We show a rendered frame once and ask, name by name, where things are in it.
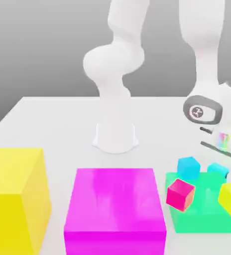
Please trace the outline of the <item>large green box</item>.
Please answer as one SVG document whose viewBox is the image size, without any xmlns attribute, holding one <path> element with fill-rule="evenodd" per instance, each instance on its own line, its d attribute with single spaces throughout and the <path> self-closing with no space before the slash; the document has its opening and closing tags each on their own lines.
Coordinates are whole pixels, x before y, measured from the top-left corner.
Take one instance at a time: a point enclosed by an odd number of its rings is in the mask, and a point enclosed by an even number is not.
<svg viewBox="0 0 231 255">
<path fill-rule="evenodd" d="M 169 206 L 176 233 L 231 233 L 231 216 L 218 202 L 226 181 L 218 172 L 201 172 L 187 181 L 196 188 L 192 204 L 185 212 Z"/>
</svg>

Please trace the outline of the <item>small cyan cube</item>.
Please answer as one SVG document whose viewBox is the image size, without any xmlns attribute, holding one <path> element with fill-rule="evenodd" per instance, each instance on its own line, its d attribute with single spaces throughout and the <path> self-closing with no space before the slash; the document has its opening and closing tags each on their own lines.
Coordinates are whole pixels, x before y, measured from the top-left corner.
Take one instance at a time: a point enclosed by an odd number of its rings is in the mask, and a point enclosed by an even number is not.
<svg viewBox="0 0 231 255">
<path fill-rule="evenodd" d="M 178 159 L 177 173 L 184 180 L 198 179 L 200 163 L 192 156 Z"/>
<path fill-rule="evenodd" d="M 214 162 L 208 166 L 207 172 L 220 173 L 225 179 L 227 179 L 227 176 L 230 170 L 227 167 Z"/>
</svg>

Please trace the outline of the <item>small pink cube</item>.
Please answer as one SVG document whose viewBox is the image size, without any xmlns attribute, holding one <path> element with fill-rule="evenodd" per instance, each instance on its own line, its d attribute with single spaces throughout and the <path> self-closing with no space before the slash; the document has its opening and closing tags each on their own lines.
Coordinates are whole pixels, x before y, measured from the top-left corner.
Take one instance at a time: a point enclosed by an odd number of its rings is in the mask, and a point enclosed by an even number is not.
<svg viewBox="0 0 231 255">
<path fill-rule="evenodd" d="M 167 188 L 166 203 L 181 212 L 185 212 L 192 204 L 194 195 L 194 185 L 181 179 L 176 179 Z"/>
</svg>

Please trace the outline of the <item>large yellow box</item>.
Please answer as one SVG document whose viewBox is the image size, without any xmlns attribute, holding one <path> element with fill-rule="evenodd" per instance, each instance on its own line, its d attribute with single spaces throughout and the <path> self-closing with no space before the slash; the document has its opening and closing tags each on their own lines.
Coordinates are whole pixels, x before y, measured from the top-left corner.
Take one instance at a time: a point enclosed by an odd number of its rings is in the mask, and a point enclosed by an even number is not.
<svg viewBox="0 0 231 255">
<path fill-rule="evenodd" d="M 51 215 L 41 148 L 0 148 L 0 255 L 39 255 Z"/>
</svg>

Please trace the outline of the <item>large magenta box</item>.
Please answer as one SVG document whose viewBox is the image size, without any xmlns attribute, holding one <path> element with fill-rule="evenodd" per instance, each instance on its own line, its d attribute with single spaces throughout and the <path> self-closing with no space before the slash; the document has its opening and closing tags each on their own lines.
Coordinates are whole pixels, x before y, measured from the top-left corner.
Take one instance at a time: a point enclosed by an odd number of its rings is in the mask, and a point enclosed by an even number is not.
<svg viewBox="0 0 231 255">
<path fill-rule="evenodd" d="M 166 234 L 153 169 L 77 170 L 66 255 L 164 255 Z"/>
</svg>

